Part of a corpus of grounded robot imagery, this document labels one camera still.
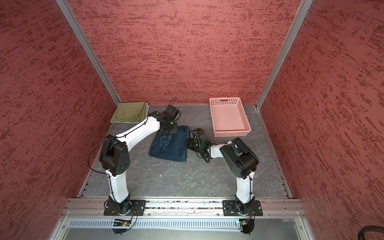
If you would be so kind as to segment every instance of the red back wall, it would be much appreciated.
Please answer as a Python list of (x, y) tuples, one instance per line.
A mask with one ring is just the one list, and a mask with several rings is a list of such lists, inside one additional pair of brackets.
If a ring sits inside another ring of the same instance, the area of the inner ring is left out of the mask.
[(382, 1), (314, 1), (262, 105), (316, 240), (384, 225), (383, 11)]
[(44, 240), (116, 105), (55, 1), (1, 1), (0, 22), (0, 238)]
[(255, 104), (301, 0), (68, 0), (123, 102)]

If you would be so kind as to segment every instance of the red wall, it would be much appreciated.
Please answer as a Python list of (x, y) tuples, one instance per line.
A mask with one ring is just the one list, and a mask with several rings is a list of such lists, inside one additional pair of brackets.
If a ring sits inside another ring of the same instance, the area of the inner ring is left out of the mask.
[(383, 1), (314, 1), (262, 105), (316, 240), (384, 225), (383, 11)]
[(301, 0), (68, 0), (123, 102), (255, 104)]
[(0, 238), (44, 240), (116, 105), (55, 1), (1, 1), (0, 22)]

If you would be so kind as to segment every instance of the green folded cloth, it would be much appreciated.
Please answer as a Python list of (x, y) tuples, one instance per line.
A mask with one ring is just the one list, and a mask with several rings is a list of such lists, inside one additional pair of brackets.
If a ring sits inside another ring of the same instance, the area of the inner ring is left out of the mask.
[(119, 103), (110, 122), (141, 122), (147, 117), (147, 106), (146, 102)]

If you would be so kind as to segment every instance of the pink basket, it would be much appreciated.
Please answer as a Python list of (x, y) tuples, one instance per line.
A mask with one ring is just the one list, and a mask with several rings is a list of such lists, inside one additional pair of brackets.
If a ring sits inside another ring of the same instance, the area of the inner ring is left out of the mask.
[(240, 98), (210, 98), (215, 137), (246, 136), (251, 131)]

